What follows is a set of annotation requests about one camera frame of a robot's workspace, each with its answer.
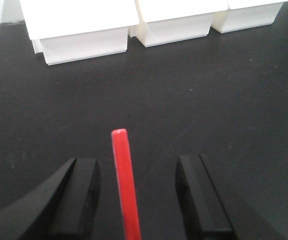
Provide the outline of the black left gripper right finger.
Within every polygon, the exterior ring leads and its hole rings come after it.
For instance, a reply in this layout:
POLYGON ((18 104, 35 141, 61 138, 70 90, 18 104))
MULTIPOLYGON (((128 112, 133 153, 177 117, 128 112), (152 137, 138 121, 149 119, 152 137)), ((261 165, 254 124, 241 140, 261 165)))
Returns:
POLYGON ((175 190, 188 240, 288 240, 288 155, 227 180, 205 155, 181 155, 175 190))

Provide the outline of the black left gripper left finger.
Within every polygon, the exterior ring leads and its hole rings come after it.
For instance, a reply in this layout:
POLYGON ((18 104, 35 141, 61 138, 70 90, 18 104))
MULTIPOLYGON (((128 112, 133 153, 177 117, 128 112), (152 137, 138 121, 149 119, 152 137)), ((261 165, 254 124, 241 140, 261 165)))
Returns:
POLYGON ((0 240, 90 240, 101 191, 94 158, 72 158, 0 210, 0 240))

